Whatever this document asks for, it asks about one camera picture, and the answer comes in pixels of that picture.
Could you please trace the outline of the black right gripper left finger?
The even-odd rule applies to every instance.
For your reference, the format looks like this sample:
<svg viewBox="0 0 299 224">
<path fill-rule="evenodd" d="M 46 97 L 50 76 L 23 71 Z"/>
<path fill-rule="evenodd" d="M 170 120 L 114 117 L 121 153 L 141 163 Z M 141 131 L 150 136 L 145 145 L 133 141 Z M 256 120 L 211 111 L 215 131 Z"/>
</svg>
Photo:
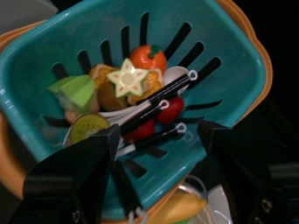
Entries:
<svg viewBox="0 0 299 224">
<path fill-rule="evenodd" d="M 101 224 L 109 181 L 129 220 L 141 217 L 137 191 L 117 161 L 119 142 L 121 127 L 113 125 L 47 157 L 26 176 L 10 224 Z"/>
</svg>

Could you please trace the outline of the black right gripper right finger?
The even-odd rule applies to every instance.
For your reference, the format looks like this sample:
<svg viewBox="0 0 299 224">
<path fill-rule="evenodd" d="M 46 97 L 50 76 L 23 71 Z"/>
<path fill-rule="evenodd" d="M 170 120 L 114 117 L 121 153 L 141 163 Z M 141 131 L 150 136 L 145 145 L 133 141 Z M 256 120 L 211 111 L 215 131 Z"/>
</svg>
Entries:
<svg viewBox="0 0 299 224">
<path fill-rule="evenodd" d="M 299 152 L 249 141 L 198 121 L 207 158 L 229 198 L 234 224 L 299 224 Z"/>
</svg>

